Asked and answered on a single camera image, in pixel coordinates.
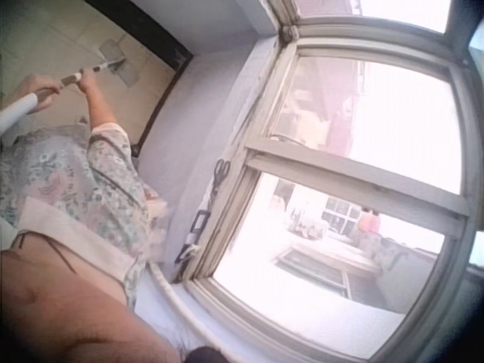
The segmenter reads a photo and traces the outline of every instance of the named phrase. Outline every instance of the white pipe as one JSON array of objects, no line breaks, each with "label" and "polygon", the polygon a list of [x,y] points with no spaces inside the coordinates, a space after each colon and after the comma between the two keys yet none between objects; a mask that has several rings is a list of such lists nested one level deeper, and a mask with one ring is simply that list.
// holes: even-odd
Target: white pipe
[{"label": "white pipe", "polygon": [[190,326],[191,329],[195,331],[203,340],[205,340],[209,345],[220,349],[225,355],[225,357],[232,363],[244,363],[240,359],[240,357],[235,357],[230,352],[227,352],[225,349],[225,345],[222,340],[220,340],[215,334],[213,334],[210,329],[207,329],[203,323],[194,315],[193,312],[190,311],[189,308],[180,300],[180,298],[176,295],[176,292],[173,290],[172,285],[165,279],[165,276],[161,272],[160,268],[152,262],[149,262],[148,265],[150,266],[151,274],[155,278],[158,283],[158,286],[161,287],[162,294],[168,299],[170,305],[175,309],[175,312],[178,316],[183,318],[186,323]]},{"label": "white pipe", "polygon": [[21,117],[27,115],[31,110],[36,108],[39,99],[35,93],[23,96],[20,100],[15,101],[4,110],[0,111],[0,136],[4,134],[13,124]]}]

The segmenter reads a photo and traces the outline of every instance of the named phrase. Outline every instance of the tiled wall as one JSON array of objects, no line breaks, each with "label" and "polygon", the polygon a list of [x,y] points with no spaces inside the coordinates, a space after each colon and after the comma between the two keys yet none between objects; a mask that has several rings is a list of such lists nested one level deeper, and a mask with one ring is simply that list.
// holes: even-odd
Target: tiled wall
[{"label": "tiled wall", "polygon": [[[127,88],[109,71],[98,83],[119,123],[136,144],[175,71],[115,23],[82,0],[2,0],[2,92],[9,95],[30,73],[64,78],[81,67],[102,63],[99,46],[106,39],[119,43],[139,72]],[[47,110],[26,116],[12,134],[43,126],[74,123],[88,116],[84,95],[75,85],[61,92]]]}]

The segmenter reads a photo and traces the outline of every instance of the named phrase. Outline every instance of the sky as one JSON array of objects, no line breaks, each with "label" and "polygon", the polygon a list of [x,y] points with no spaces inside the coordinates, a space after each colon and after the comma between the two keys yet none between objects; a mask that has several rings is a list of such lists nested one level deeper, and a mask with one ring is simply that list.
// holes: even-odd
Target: sky
[{"label": "sky", "polygon": [[363,15],[445,32],[451,0],[361,0]]},{"label": "sky", "polygon": [[[404,68],[366,63],[349,157],[458,194],[461,137],[451,86]],[[444,240],[389,216],[381,216],[380,233],[434,253]]]}]

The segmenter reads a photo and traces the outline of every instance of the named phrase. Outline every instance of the window of building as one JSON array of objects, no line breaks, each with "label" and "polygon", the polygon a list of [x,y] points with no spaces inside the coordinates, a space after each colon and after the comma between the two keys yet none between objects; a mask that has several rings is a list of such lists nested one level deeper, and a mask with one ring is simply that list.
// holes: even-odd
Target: window of building
[{"label": "window of building", "polygon": [[379,17],[445,32],[451,0],[294,0],[301,17]]}]

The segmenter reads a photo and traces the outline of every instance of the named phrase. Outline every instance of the window frame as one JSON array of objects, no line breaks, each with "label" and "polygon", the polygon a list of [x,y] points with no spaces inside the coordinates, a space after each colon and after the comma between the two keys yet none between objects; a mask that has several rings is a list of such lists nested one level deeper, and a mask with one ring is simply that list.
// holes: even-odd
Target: window frame
[{"label": "window frame", "polygon": [[[359,29],[351,24],[346,28],[354,33]],[[481,213],[479,203],[482,201],[482,166],[479,164],[482,159],[482,139],[477,116],[479,111],[472,101],[472,88],[464,76],[464,65],[453,57],[436,55],[430,40],[433,35],[412,35],[419,37],[417,47],[412,48],[403,45],[405,42],[390,44],[382,29],[371,28],[371,37],[366,39],[320,37],[313,36],[313,33],[311,36],[302,35],[281,51],[264,92],[249,115],[247,128],[239,134],[231,150],[231,172],[219,190],[212,217],[201,236],[200,253],[190,261],[183,274],[186,289],[214,315],[234,322],[235,329],[258,337],[256,341],[265,342],[271,349],[284,352],[294,361],[366,360],[330,351],[292,334],[237,301],[212,278],[232,236],[242,225],[240,221],[247,213],[261,172],[269,172],[352,203],[373,207],[382,213],[445,234],[439,258],[413,308],[368,361],[407,361],[422,350],[423,342],[427,341],[455,296],[478,227]],[[325,26],[320,25],[319,29],[324,30]],[[379,32],[383,35],[376,40]],[[396,34],[400,39],[408,36],[397,30]],[[422,50],[425,44],[429,45],[429,52]],[[300,54],[334,57],[353,54],[355,59],[364,57],[365,61],[392,64],[447,80],[453,88],[460,122],[462,193],[452,194],[353,160],[265,138],[268,126],[282,107],[281,100],[289,89],[288,81]],[[422,214],[415,216],[416,210]]]}]

